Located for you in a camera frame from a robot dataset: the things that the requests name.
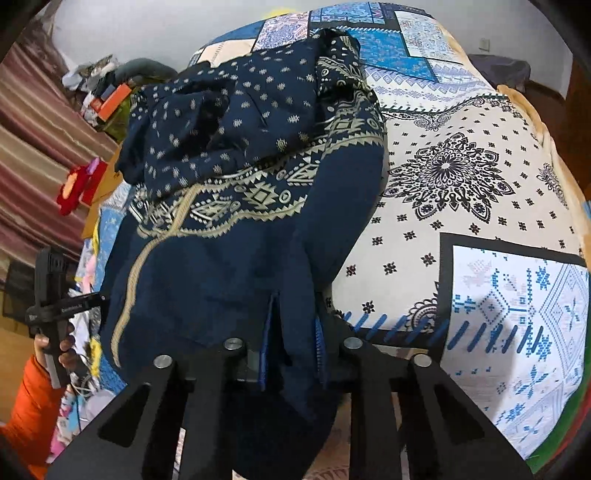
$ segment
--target green fabric edge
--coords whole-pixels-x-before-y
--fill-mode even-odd
[[[537,473],[558,450],[564,437],[568,433],[574,418],[576,417],[579,407],[589,388],[589,380],[591,379],[591,303],[589,304],[589,315],[587,317],[587,336],[585,338],[585,353],[583,357],[583,379],[578,389],[570,396],[568,402],[564,406],[564,410],[558,419],[556,427],[550,432],[546,440],[542,442],[535,452],[526,460],[527,465],[533,473]]]

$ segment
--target jacket sleeve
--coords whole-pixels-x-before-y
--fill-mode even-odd
[[[49,374],[33,355],[25,365],[10,421],[2,428],[26,465],[45,465],[64,391],[51,387]]]

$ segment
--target white wall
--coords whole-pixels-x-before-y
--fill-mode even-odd
[[[424,8],[467,53],[483,53],[479,40],[490,39],[491,54],[527,60],[532,80],[566,95],[572,55],[528,0],[393,1]],[[202,44],[275,8],[303,11],[327,3],[330,0],[63,0],[54,41],[75,63],[115,53],[122,61],[149,57],[182,70]]]

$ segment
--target metal bolt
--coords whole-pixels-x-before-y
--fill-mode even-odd
[[[363,341],[357,337],[349,337],[343,341],[343,345],[349,350],[357,350],[363,346]]]
[[[431,357],[424,353],[420,353],[414,356],[413,362],[417,367],[428,367],[431,365]]]
[[[229,338],[223,345],[226,350],[238,350],[242,347],[243,343],[239,338]]]
[[[173,359],[169,355],[159,355],[154,359],[156,368],[168,368],[173,364]]]

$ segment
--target wall socket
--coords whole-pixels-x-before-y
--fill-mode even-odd
[[[478,48],[483,51],[490,51],[491,50],[491,41],[488,38],[481,38],[480,39],[480,46]]]

